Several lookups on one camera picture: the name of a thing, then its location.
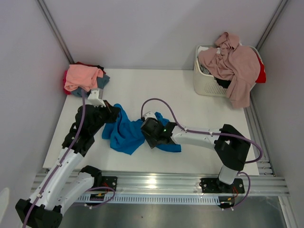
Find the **floor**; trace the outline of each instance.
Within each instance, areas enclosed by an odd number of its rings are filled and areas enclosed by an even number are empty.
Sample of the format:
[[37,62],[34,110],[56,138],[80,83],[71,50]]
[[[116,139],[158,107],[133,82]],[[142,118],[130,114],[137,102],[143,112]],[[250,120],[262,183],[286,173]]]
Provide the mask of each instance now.
[[60,228],[286,228],[277,197],[249,197],[234,211],[217,206],[106,204],[70,208]]

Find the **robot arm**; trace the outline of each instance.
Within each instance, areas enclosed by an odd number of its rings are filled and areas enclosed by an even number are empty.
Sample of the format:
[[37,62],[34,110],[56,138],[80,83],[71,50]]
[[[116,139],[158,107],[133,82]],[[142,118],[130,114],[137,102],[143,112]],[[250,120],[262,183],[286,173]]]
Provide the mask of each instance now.
[[106,100],[101,100],[98,90],[92,90],[88,100],[93,105],[85,106],[85,117],[79,137],[64,160],[62,158],[75,139],[80,126],[83,107],[78,109],[76,121],[65,137],[56,164],[30,198],[20,199],[15,206],[22,222],[32,207],[27,222],[27,225],[32,228],[59,227],[62,216],[81,194],[91,187],[101,186],[101,171],[92,166],[86,166],[80,171],[78,177],[63,189],[72,171],[94,143],[94,135],[105,123],[115,122],[120,112],[120,108],[112,107]]
[[242,136],[233,126],[225,124],[220,129],[203,129],[185,127],[188,130],[209,132],[202,135],[184,131],[176,123],[169,122],[163,126],[151,112],[145,114],[141,130],[151,148],[159,144],[191,144],[215,150],[223,166],[217,179],[217,192],[232,191],[235,176],[242,171],[250,148],[250,143],[234,137],[213,135],[213,133],[229,133]]

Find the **wall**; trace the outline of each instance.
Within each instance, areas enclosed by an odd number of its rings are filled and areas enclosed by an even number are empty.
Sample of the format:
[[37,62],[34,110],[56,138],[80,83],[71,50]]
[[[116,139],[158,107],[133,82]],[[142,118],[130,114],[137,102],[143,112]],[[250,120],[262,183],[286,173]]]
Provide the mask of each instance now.
[[68,63],[34,0],[0,3],[0,191],[9,207],[0,224],[18,227],[19,198],[30,188],[46,156],[65,96]]
[[280,0],[45,0],[75,61],[106,68],[193,69],[224,31],[255,46]]
[[304,227],[303,10],[303,1],[289,3],[260,51],[267,83],[252,93],[271,161],[277,175],[286,177],[299,227]]

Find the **laundry pile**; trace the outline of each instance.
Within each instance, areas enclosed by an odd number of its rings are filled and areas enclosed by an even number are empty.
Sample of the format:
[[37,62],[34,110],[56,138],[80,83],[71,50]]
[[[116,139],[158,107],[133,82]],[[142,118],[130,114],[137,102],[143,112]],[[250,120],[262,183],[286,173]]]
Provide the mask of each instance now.
[[86,65],[81,62],[71,64],[65,71],[63,77],[63,90],[69,95],[81,97],[84,90],[86,97],[89,96],[91,89],[103,89],[109,82],[110,77],[105,74],[102,66]]
[[255,83],[265,83],[265,67],[258,54],[239,43],[239,37],[223,33],[215,45],[199,49],[198,60],[204,74],[211,74],[217,83],[227,88],[226,97],[234,108],[249,106],[250,90]]
[[[141,131],[143,121],[130,121],[120,104],[115,104],[114,107],[119,107],[121,111],[115,123],[105,124],[102,138],[110,140],[112,149],[131,155],[144,143],[145,137]],[[158,112],[155,116],[164,126],[169,122]],[[177,144],[161,144],[156,147],[167,152],[181,152],[181,145]]]

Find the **laundry basket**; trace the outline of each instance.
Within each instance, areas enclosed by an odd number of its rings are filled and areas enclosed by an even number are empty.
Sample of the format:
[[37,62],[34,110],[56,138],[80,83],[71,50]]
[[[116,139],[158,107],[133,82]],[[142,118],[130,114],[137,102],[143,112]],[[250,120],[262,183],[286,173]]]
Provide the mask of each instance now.
[[[194,90],[199,95],[206,95],[206,96],[226,96],[227,89],[220,86],[214,76],[206,75],[200,70],[200,63],[198,61],[198,49],[199,47],[214,47],[213,45],[199,45],[196,48],[195,52],[195,62],[194,62],[194,70],[193,70],[193,83],[194,83]],[[261,59],[260,54],[258,51],[250,46],[259,56]]]

